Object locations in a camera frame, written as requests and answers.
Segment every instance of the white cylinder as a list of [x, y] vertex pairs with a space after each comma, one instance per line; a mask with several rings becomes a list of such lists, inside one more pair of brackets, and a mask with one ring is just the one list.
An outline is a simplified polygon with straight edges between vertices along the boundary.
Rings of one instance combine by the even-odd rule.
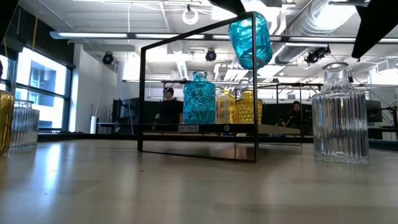
[[90, 134], [96, 134], [97, 133], [97, 120], [98, 120], [97, 117], [95, 117], [95, 116], [91, 117]]

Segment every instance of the dark hair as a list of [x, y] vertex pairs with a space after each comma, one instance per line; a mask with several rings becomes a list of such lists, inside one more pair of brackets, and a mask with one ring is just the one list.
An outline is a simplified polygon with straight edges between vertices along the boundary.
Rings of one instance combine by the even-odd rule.
[[296, 104], [298, 104], [298, 105], [300, 106], [300, 110], [301, 110], [301, 103], [298, 102], [298, 101], [294, 101], [293, 104], [292, 104], [292, 114], [295, 113], [295, 111], [294, 111], [294, 105], [296, 105]]
[[174, 90], [171, 87], [164, 88], [164, 93], [170, 92], [172, 96], [174, 96]]

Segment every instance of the glass vase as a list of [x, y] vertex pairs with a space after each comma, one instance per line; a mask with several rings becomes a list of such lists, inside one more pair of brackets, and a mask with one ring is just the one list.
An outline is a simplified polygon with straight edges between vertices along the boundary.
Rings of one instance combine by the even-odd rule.
[[347, 63], [323, 67], [325, 82], [312, 98], [314, 156], [321, 161], [368, 163], [365, 93], [348, 81]]
[[14, 97], [0, 90], [0, 155], [8, 152], [10, 148], [13, 109]]
[[[254, 12], [256, 18], [257, 69], [264, 67], [272, 58], [272, 46], [266, 18]], [[253, 69], [252, 19], [244, 19], [229, 25], [229, 38], [244, 69]]]
[[184, 86], [184, 124], [215, 124], [216, 87], [206, 79], [206, 72], [196, 71]]
[[11, 150], [36, 147], [40, 111], [32, 109], [32, 104], [27, 100], [15, 101]]
[[235, 97], [231, 94], [231, 90], [225, 88], [223, 90], [223, 93], [226, 95], [228, 98], [228, 123], [233, 124], [234, 123], [234, 112], [235, 112]]
[[[249, 81], [242, 79], [241, 83], [241, 99], [237, 100], [235, 111], [235, 123], [252, 124], [254, 123], [254, 92], [249, 89]], [[262, 100], [257, 100], [258, 123], [261, 124], [262, 116]]]
[[229, 105], [228, 97], [223, 93], [222, 87], [216, 87], [216, 123], [228, 124]]

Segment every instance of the label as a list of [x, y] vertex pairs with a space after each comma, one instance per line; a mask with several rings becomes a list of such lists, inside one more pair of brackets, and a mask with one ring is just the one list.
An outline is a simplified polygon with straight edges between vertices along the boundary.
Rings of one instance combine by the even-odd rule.
[[199, 132], [199, 125], [180, 125], [178, 126], [179, 132]]

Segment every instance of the blue glass vase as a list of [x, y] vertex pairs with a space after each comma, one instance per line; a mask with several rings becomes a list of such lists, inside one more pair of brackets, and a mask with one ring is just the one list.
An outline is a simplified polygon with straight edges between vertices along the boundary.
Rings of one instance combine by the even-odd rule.
[[[259, 69], [271, 60], [272, 46], [266, 18], [258, 12], [254, 12], [254, 16], [256, 17], [257, 69]], [[229, 38], [242, 67], [248, 70], [253, 69], [252, 19], [244, 19], [229, 25]]]
[[206, 82], [207, 73], [196, 71], [184, 86], [184, 124], [214, 124], [216, 86]]

